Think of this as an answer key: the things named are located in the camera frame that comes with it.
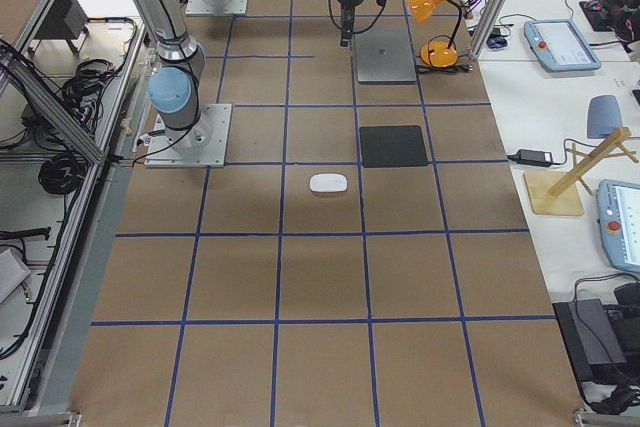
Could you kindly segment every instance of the black mouse pad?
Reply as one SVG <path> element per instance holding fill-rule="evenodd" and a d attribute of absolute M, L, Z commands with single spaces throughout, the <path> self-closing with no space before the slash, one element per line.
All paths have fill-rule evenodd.
<path fill-rule="evenodd" d="M 418 125 L 360 127 L 364 167 L 418 167 L 429 165 Z"/>

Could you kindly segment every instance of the blue joint cap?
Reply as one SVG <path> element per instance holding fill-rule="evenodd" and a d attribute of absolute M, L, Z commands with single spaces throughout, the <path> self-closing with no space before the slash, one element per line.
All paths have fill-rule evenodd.
<path fill-rule="evenodd" d="M 189 103 L 192 90 L 189 76 L 175 67 L 160 69 L 147 84 L 151 102 L 163 114 L 180 112 Z"/>

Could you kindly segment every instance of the white computer mouse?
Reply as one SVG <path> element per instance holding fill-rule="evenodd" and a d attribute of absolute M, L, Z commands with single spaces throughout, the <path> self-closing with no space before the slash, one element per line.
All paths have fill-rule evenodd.
<path fill-rule="evenodd" d="M 347 186 L 347 178 L 341 174 L 316 174 L 309 179 L 312 192 L 344 192 Z"/>

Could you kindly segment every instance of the black power adapter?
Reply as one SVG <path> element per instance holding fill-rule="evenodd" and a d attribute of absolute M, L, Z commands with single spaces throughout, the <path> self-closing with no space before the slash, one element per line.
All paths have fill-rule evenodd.
<path fill-rule="evenodd" d="M 507 155 L 507 159 L 522 165 L 533 165 L 535 167 L 550 167 L 553 165 L 551 152 L 542 150 L 520 149 L 512 155 Z"/>

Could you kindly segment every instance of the wooden stand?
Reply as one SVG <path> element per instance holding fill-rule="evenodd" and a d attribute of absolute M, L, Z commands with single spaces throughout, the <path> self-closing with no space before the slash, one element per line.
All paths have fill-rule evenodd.
<path fill-rule="evenodd" d="M 539 215 L 568 215 L 579 217 L 584 214 L 584 207 L 580 200 L 580 194 L 576 182 L 580 182 L 589 195 L 593 192 L 582 178 L 598 162 L 610 157 L 629 157 L 638 163 L 635 152 L 628 150 L 622 143 L 631 136 L 627 127 L 615 129 L 609 137 L 603 140 L 598 147 L 585 154 L 573 148 L 567 149 L 573 154 L 574 167 L 569 172 L 543 172 L 529 171 L 524 173 L 524 181 L 529 193 L 531 210 Z M 611 154 L 614 149 L 622 152 Z M 576 163 L 577 156 L 583 159 Z"/>

